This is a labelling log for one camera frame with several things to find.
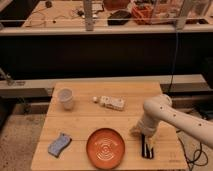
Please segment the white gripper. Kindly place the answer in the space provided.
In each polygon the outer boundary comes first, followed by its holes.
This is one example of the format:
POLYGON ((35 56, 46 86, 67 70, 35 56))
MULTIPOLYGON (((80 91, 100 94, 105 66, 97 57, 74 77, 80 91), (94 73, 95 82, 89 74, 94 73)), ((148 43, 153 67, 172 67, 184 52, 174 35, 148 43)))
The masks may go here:
POLYGON ((130 129, 130 133, 133 136, 137 136, 139 134, 145 135, 145 144, 149 149, 152 149, 155 144, 155 137, 153 135, 157 131, 158 124, 158 119, 154 119, 148 113, 144 113, 138 120, 137 124, 130 129))

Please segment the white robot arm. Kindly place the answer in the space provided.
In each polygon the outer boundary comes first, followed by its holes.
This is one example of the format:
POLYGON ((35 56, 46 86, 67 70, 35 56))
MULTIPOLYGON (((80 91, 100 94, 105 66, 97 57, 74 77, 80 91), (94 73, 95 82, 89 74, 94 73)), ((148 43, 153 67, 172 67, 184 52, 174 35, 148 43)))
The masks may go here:
POLYGON ((143 134, 151 138, 157 132, 159 123, 164 121, 213 149, 213 122, 175 110, 168 95, 161 94, 146 99, 143 111, 142 117, 130 129, 132 135, 143 134))

